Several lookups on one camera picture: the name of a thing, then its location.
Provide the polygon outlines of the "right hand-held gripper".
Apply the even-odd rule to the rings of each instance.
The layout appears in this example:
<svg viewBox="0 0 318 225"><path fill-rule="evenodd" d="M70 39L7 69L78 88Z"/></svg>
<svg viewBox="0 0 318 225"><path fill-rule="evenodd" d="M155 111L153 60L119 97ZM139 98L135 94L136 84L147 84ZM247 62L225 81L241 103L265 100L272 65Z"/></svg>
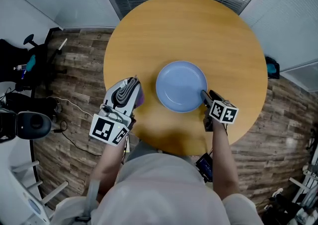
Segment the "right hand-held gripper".
<svg viewBox="0 0 318 225"><path fill-rule="evenodd" d="M228 124L233 124L236 120L239 109L225 101L218 93L213 90L209 94L205 90L200 93L203 104L206 106L203 124L206 132L213 131L213 119L222 123L227 129Z"/></svg>

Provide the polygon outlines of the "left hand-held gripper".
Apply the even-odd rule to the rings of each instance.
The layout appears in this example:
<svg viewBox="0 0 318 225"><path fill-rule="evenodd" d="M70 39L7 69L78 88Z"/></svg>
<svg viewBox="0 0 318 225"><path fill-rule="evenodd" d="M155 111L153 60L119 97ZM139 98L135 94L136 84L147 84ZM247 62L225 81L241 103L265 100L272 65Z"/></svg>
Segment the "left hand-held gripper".
<svg viewBox="0 0 318 225"><path fill-rule="evenodd" d="M143 89L136 76L117 82L107 90L99 112L94 114L89 136L112 146L119 145L136 122L134 109L143 102Z"/></svg>

